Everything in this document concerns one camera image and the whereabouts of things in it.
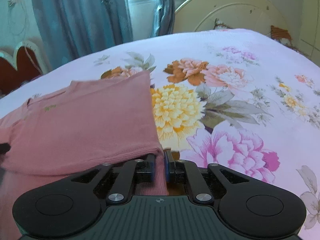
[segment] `pink shirt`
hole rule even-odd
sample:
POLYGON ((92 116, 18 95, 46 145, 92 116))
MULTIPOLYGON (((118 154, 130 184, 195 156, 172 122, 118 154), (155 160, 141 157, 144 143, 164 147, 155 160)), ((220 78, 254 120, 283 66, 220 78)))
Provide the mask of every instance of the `pink shirt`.
POLYGON ((0 128, 0 143, 11 145, 1 165, 7 170, 0 187, 1 240, 20 235, 11 215, 17 197, 103 162, 155 154, 155 183, 141 192, 167 194, 149 72, 72 82, 66 89, 28 100, 4 117, 0 128))

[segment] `circular logo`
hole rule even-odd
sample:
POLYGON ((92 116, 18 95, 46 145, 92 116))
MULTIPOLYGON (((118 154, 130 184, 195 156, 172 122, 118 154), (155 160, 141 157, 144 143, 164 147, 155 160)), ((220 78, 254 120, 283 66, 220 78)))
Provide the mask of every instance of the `circular logo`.
POLYGON ((157 201, 158 203, 162 203, 162 202, 164 201, 164 199, 163 199, 163 198, 158 198, 158 199, 156 199, 156 201, 157 201))

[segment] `cream headboard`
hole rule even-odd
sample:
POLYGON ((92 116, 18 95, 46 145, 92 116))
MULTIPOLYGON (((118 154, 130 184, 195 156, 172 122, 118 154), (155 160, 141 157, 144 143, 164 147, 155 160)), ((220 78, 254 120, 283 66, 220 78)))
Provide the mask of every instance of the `cream headboard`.
POLYGON ((288 29, 269 0, 187 0, 175 12, 174 33, 212 30, 218 18, 232 28, 269 36, 270 25, 288 29))

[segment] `tied curtain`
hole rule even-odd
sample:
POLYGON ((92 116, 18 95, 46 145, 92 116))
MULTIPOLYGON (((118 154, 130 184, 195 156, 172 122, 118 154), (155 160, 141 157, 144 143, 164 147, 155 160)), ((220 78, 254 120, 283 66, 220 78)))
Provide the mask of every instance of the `tied curtain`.
POLYGON ((171 34, 174 24, 174 0, 157 0, 151 37, 171 34))
POLYGON ((128 0, 32 0, 53 69, 132 41, 128 0))

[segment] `metal bolt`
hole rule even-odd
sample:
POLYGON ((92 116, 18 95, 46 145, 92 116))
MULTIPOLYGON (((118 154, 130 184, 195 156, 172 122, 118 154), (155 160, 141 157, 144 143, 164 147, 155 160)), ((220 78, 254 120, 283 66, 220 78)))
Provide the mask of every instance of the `metal bolt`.
POLYGON ((119 193, 113 193, 113 194, 108 196, 108 199, 111 200, 111 201, 117 202, 117 201, 123 200, 124 196, 122 194, 119 194, 119 193))
POLYGON ((201 193, 196 196, 196 199, 199 201, 209 201, 212 197, 209 194, 201 193))

